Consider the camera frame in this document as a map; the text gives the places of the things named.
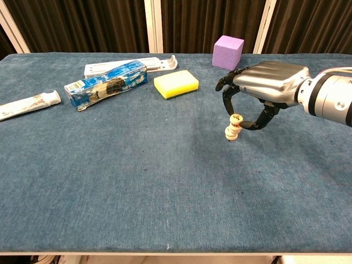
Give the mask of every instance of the purple block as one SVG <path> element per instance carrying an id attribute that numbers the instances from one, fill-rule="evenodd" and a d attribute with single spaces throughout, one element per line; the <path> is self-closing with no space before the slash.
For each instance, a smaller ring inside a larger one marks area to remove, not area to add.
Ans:
<path id="1" fill-rule="evenodd" d="M 222 36 L 214 45 L 213 66 L 234 70 L 240 61 L 244 40 Z"/>

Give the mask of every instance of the robotic hand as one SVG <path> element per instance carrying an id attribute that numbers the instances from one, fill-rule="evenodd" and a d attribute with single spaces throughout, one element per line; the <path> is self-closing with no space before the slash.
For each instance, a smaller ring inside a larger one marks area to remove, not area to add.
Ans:
<path id="1" fill-rule="evenodd" d="M 223 102 L 230 115 L 234 114 L 231 97 L 240 91 L 264 104 L 257 121 L 239 124 L 248 130 L 264 128 L 280 109 L 298 104 L 312 116 L 352 127 L 352 78 L 331 72 L 352 73 L 352 67 L 327 69 L 312 79 L 305 66 L 262 62 L 231 71 L 219 80 L 215 90 L 229 85 L 223 91 Z"/>

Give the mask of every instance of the white tube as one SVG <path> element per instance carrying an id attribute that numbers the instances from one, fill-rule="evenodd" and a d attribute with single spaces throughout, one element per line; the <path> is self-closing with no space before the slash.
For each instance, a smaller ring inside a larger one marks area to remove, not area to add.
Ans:
<path id="1" fill-rule="evenodd" d="M 18 114 L 49 107 L 60 102 L 60 95 L 57 91 L 53 91 L 51 93 L 41 93 L 33 97 L 3 104 L 0 106 L 0 121 L 17 116 Z"/>

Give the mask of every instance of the black curtain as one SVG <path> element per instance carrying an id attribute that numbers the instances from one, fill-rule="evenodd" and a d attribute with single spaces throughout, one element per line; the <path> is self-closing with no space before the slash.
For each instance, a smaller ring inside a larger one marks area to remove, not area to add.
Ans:
<path id="1" fill-rule="evenodd" d="M 143 0 L 4 0 L 31 52 L 149 52 Z"/>
<path id="2" fill-rule="evenodd" d="M 253 52 L 265 0 L 161 0 L 165 53 L 212 53 L 227 35 Z"/>
<path id="3" fill-rule="evenodd" d="M 277 0 L 262 53 L 352 54 L 352 1 Z"/>
<path id="4" fill-rule="evenodd" d="M 0 59 L 3 59 L 8 54 L 16 53 L 11 41 L 7 37 L 4 29 L 0 26 Z"/>

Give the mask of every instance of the toothpaste tube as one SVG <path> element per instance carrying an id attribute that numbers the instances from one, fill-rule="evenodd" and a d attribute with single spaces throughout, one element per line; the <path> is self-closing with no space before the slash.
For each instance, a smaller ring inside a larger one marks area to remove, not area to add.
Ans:
<path id="1" fill-rule="evenodd" d="M 0 121 L 17 116 L 18 114 L 49 107 L 60 102 L 60 95 L 57 91 L 53 91 L 51 93 L 41 93 L 33 97 L 3 104 L 0 106 Z"/>
<path id="2" fill-rule="evenodd" d="M 121 94 L 148 82 L 147 67 L 133 60 L 105 74 L 65 85 L 65 93 L 77 111 L 109 96 Z"/>

